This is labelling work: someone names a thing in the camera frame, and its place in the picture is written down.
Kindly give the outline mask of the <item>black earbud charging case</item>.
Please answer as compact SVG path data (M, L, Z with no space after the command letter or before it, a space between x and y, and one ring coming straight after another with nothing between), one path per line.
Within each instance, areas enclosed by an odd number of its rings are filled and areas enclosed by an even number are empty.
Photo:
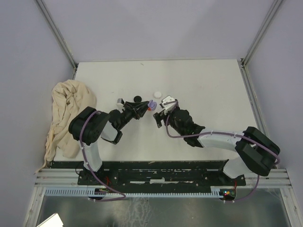
M135 97L133 98L133 101L134 101L135 103L140 103L140 102L142 101L142 97L141 97L141 96L135 96Z

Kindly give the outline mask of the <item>lilac earbud charging case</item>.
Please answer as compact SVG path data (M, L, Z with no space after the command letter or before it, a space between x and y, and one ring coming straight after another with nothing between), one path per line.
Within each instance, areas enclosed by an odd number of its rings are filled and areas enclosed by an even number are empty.
M151 108L151 111L155 111L157 108L157 102L154 100L150 100L148 103L148 108Z

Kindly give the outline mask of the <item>white earbud charging case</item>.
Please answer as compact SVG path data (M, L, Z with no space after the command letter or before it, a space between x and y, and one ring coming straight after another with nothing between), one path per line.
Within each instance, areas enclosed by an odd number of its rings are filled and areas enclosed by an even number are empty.
M153 93L153 97L156 99L160 99L162 97L162 93L160 91L156 91Z

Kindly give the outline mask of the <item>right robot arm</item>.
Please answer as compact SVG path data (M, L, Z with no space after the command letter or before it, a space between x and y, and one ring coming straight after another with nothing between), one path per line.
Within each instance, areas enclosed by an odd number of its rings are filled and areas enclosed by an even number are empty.
M280 148L255 127L240 132L214 131L194 123L189 111L180 109L177 102L162 104L163 110L153 115L157 126L173 128L188 145L199 148L219 148L237 153L225 161L217 173L218 181L228 185L235 178L248 172L268 176L279 164Z

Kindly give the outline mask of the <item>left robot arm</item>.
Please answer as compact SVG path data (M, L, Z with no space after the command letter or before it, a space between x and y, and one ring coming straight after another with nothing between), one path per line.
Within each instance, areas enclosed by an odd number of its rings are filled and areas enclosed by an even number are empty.
M118 109L109 113L98 111L91 106L82 110L69 124L68 131L79 143L84 158L84 167L89 172L88 178L94 184L101 184L105 173L98 150L98 139L117 144L123 133L121 130L132 120L141 119L149 109L149 101L125 102L118 99Z

